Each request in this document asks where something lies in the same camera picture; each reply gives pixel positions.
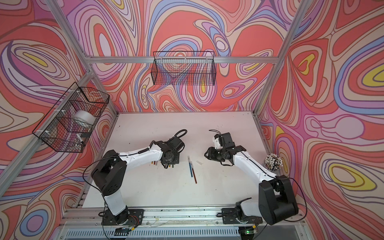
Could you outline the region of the blue capped knife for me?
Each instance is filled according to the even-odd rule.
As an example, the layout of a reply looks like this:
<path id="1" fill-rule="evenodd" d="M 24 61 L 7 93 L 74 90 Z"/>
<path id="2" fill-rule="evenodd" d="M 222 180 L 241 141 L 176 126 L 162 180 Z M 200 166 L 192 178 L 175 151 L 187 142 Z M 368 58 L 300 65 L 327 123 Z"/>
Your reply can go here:
<path id="1" fill-rule="evenodd" d="M 193 178 L 194 174 L 193 174 L 193 169 L 192 169 L 192 165 L 191 165 L 190 156 L 188 156 L 188 163 L 189 163 L 189 169 L 190 169 L 191 178 Z"/>

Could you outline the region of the red capped knife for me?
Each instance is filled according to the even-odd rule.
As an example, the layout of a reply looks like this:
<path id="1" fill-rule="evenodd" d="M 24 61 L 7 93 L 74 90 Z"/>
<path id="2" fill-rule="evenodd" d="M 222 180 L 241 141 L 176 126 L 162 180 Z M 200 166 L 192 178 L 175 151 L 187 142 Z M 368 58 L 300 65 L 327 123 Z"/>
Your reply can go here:
<path id="1" fill-rule="evenodd" d="M 192 163 L 191 163 L 191 169 L 192 169 L 192 174 L 193 174 L 193 178 L 194 178 L 195 184 L 197 184 L 198 182 L 197 182 L 195 170 L 194 170 L 194 167 L 193 167 Z"/>

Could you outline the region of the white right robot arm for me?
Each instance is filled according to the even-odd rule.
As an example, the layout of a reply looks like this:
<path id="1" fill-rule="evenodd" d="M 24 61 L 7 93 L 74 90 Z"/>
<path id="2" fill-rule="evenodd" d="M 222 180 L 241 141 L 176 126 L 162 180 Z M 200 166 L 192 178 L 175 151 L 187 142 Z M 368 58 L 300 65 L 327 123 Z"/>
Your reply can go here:
<path id="1" fill-rule="evenodd" d="M 252 217 L 258 217 L 274 225 L 299 213 L 289 178 L 276 175 L 254 160 L 243 146 L 235 144 L 230 133 L 214 132 L 214 146 L 208 148 L 205 158 L 222 166 L 229 161 L 229 167 L 239 168 L 258 186 L 257 200 L 247 198 L 236 202 L 234 213 L 222 213 L 223 218 L 235 218 L 240 223 L 248 223 Z"/>

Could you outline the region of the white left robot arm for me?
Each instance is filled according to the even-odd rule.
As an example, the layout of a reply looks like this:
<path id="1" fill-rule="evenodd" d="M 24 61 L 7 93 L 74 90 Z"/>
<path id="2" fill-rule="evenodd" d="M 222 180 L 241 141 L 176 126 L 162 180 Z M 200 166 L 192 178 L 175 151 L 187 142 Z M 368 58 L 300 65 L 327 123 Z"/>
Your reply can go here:
<path id="1" fill-rule="evenodd" d="M 165 142 L 152 141 L 148 147 L 132 152 L 108 151 L 98 162 L 91 176 L 112 216 L 118 219 L 128 214 L 128 207 L 121 193 L 126 172 L 157 161 L 161 162 L 164 168 L 176 165 L 184 147 L 184 142 L 173 136 Z"/>

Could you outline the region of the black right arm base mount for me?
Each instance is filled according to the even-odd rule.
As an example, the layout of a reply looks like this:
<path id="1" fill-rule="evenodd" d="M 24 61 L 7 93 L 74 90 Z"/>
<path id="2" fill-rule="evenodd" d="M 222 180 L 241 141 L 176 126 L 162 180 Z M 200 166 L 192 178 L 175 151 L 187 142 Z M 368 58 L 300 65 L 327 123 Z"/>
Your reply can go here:
<path id="1" fill-rule="evenodd" d="M 252 198 L 246 198 L 236 202 L 233 208 L 222 208 L 216 217 L 221 218 L 225 225 L 253 224 L 258 226 L 263 223 L 258 203 Z"/>

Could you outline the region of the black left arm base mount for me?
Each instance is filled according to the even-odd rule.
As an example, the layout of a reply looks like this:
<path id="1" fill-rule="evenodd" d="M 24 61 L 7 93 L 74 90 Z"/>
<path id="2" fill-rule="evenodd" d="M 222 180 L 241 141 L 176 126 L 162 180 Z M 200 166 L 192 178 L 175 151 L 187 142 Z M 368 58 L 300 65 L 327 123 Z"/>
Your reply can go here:
<path id="1" fill-rule="evenodd" d="M 129 209 L 125 207 L 121 213 L 114 216 L 105 204 L 102 212 L 99 212 L 99 217 L 102 218 L 103 226 L 129 226 L 138 227 L 143 222 L 144 209 Z"/>

